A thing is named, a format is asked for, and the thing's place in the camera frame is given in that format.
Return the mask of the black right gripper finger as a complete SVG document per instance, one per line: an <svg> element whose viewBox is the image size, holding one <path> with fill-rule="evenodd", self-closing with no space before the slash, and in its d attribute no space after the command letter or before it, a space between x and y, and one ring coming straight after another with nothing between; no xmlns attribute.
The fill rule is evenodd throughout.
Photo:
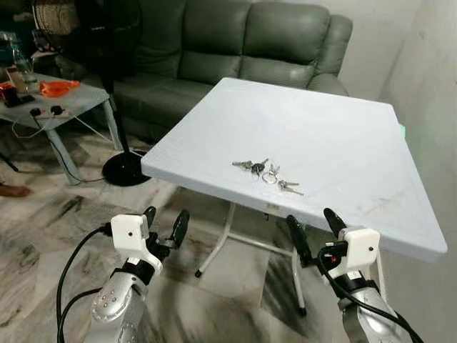
<svg viewBox="0 0 457 343"><path fill-rule="evenodd" d="M313 264L313 255L311 255L311 249L303 225L293 215L287 216L287 225L288 234L291 236L291 241L299 257L301 268L311 266Z"/></svg>
<svg viewBox="0 0 457 343"><path fill-rule="evenodd" d="M326 219L328 226L337 239L345 238L346 223L337 215L332 209L325 208L323 210L324 219Z"/></svg>

